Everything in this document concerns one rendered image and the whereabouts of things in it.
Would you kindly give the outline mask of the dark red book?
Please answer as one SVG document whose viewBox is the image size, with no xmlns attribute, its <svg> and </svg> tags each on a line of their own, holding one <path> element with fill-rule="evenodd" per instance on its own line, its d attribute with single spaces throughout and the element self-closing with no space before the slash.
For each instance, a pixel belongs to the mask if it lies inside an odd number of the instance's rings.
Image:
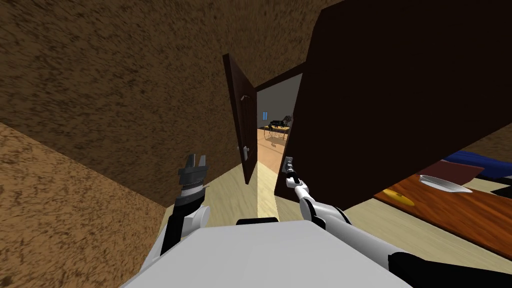
<svg viewBox="0 0 512 288">
<path fill-rule="evenodd" d="M 463 186 L 473 180 L 483 170 L 484 168 L 479 166 L 440 160 L 415 174 L 431 176 Z"/>
</svg>

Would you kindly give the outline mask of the brown wooden table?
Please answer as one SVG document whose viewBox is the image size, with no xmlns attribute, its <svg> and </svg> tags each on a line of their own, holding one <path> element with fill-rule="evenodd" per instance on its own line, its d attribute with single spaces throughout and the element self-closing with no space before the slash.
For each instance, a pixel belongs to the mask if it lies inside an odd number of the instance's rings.
<svg viewBox="0 0 512 288">
<path fill-rule="evenodd" d="M 384 192 L 374 198 L 472 244 L 512 261 L 512 199 L 473 189 L 449 193 L 420 182 L 418 174 L 389 187 L 413 202 Z"/>
</svg>

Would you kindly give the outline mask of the dark brown door leaf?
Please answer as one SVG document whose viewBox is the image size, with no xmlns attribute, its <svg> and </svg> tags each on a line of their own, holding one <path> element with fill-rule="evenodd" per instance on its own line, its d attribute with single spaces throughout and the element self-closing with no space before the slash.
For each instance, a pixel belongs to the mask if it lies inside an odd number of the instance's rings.
<svg viewBox="0 0 512 288">
<path fill-rule="evenodd" d="M 257 92 L 229 53 L 223 55 L 222 60 L 233 112 L 244 181 L 248 185 L 258 161 Z M 250 149 L 247 161 L 244 161 L 244 146 Z"/>
</svg>

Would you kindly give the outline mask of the white plate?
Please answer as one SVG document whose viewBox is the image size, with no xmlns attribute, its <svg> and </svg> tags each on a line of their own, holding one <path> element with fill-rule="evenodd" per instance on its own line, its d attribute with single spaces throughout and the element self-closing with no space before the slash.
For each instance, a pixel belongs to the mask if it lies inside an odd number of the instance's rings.
<svg viewBox="0 0 512 288">
<path fill-rule="evenodd" d="M 440 178 L 428 176 L 426 174 L 421 174 L 419 176 L 419 181 L 429 187 L 432 187 L 432 188 L 435 188 L 437 190 L 441 190 L 444 192 L 452 193 L 452 194 L 473 193 L 472 190 L 470 190 L 464 186 L 461 186 L 461 185 L 458 185 L 453 182 L 443 180 Z"/>
</svg>

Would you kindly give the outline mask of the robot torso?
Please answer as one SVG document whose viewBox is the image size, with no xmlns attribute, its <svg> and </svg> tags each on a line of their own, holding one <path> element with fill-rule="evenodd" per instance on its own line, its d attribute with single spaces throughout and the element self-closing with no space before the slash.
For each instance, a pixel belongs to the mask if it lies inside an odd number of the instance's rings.
<svg viewBox="0 0 512 288">
<path fill-rule="evenodd" d="M 308 220 L 200 228 L 120 288 L 412 288 Z"/>
</svg>

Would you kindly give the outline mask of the yellow table with black things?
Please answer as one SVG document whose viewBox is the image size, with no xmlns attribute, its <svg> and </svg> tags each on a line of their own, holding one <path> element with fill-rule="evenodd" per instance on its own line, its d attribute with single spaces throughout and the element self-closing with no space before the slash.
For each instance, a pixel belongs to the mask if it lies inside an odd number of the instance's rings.
<svg viewBox="0 0 512 288">
<path fill-rule="evenodd" d="M 283 140 L 286 139 L 286 135 L 289 134 L 291 129 L 290 123 L 293 118 L 291 115 L 287 115 L 283 120 L 272 120 L 269 125 L 265 125 L 263 129 L 263 136 L 269 134 L 270 136 L 279 137 Z"/>
</svg>

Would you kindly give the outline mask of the yellow banana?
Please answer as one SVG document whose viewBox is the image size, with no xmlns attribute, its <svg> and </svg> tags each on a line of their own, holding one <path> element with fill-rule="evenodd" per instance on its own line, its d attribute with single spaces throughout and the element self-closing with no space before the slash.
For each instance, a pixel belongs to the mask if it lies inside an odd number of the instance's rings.
<svg viewBox="0 0 512 288">
<path fill-rule="evenodd" d="M 403 205 L 410 206 L 410 207 L 415 206 L 415 204 L 412 200 L 410 200 L 405 195 L 403 195 L 399 192 L 393 191 L 391 189 L 385 189 L 382 192 L 387 198 L 389 198 L 397 203 L 401 203 Z"/>
</svg>

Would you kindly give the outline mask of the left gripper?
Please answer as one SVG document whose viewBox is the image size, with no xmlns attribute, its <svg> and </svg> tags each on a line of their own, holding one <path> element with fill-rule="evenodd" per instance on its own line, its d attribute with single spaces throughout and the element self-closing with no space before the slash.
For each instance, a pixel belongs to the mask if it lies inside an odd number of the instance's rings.
<svg viewBox="0 0 512 288">
<path fill-rule="evenodd" d="M 185 167 L 178 170 L 179 184 L 181 186 L 191 185 L 204 181 L 204 179 L 207 177 L 207 171 L 209 167 L 206 166 L 206 155 L 200 156 L 197 167 L 195 167 L 195 162 L 196 154 L 189 154 L 185 163 Z"/>
</svg>

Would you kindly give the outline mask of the dark brown cupboard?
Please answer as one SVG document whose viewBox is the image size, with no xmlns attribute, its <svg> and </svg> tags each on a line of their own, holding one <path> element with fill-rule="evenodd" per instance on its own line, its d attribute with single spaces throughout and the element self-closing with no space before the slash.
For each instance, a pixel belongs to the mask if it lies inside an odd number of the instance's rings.
<svg viewBox="0 0 512 288">
<path fill-rule="evenodd" d="M 342 0 L 314 25 L 284 156 L 342 210 L 512 123 L 512 0 Z"/>
</svg>

